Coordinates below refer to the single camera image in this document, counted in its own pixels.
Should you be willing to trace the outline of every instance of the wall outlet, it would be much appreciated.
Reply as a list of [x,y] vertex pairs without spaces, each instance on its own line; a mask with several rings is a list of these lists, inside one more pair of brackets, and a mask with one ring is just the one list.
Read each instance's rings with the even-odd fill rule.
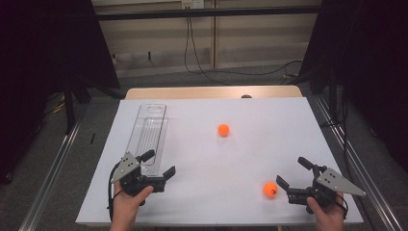
[[182,0],[181,1],[181,9],[192,9],[192,0]]
[[182,0],[181,9],[204,9],[204,0]]
[[204,9],[204,0],[192,0],[193,9]]

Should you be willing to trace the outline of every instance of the white tabletop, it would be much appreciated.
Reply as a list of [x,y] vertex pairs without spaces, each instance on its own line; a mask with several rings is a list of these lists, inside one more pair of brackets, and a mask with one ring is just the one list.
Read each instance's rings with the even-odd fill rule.
[[[315,223],[285,192],[267,198],[263,185],[282,176],[293,188],[311,186],[312,171],[297,158],[339,168],[306,98],[123,100],[76,222],[108,226],[107,185],[124,155],[141,104],[167,105],[160,174],[176,166],[166,191],[139,209],[139,226],[250,226]],[[223,138],[217,127],[227,123]],[[363,222],[346,194],[346,223]]]

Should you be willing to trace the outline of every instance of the metal bracket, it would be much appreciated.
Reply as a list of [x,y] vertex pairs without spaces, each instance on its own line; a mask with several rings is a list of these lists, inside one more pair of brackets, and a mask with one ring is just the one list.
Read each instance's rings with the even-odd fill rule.
[[367,195],[366,192],[349,182],[333,168],[328,168],[324,173],[322,173],[317,179],[317,182],[335,192],[350,193],[360,196]]
[[111,183],[120,180],[137,167],[140,167],[140,162],[130,152],[126,152],[111,179]]

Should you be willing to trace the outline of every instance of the ping pong ball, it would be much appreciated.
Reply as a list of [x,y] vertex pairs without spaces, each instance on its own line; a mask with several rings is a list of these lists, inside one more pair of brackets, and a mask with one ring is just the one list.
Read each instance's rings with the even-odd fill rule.
[[222,137],[226,137],[229,133],[229,127],[225,123],[218,126],[218,132]]
[[276,193],[278,193],[278,188],[273,182],[269,181],[264,184],[264,194],[267,197],[273,198],[276,195]]

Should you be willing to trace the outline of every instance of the aluminum rail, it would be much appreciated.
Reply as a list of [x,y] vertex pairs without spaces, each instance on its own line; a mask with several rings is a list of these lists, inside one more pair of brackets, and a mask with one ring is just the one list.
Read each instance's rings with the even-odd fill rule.
[[339,6],[294,6],[273,8],[228,8],[228,9],[192,9],[192,10],[167,10],[148,12],[106,12],[94,14],[59,14],[45,15],[44,19],[53,20],[129,20],[129,19],[154,19],[178,17],[207,17],[207,16],[243,16],[267,14],[300,14],[300,13],[332,13],[343,9]]
[[[331,120],[330,113],[328,111],[328,105],[324,99],[321,97],[317,98],[319,107],[326,118],[327,121]],[[339,145],[344,148],[344,130],[341,126],[331,126],[332,132],[335,135]],[[364,189],[366,190],[367,195],[369,196],[373,206],[375,207],[378,215],[383,220],[385,226],[390,231],[399,231],[403,230],[401,225],[399,224],[390,204],[384,198],[380,190],[375,186],[374,182],[372,181],[369,173],[367,172],[366,168],[364,167],[363,163],[361,162],[357,152],[352,147],[350,141],[346,141],[347,143],[347,151],[346,155],[348,156],[348,161],[351,163],[357,177],[359,178],[360,182],[362,183]]]
[[48,202],[48,199],[51,195],[52,189],[57,183],[58,176],[63,168],[64,161],[66,156],[69,153],[69,150],[72,144],[75,141],[75,137],[80,128],[81,122],[85,116],[88,105],[80,105],[78,110],[78,120],[72,128],[71,132],[68,135],[65,135],[63,144],[58,151],[58,154],[54,160],[54,163],[50,167],[47,176],[42,183],[41,188],[38,191],[38,194],[31,205],[26,217],[20,225],[19,231],[34,231],[37,228],[39,219],[41,218],[42,212],[45,209],[45,205]]

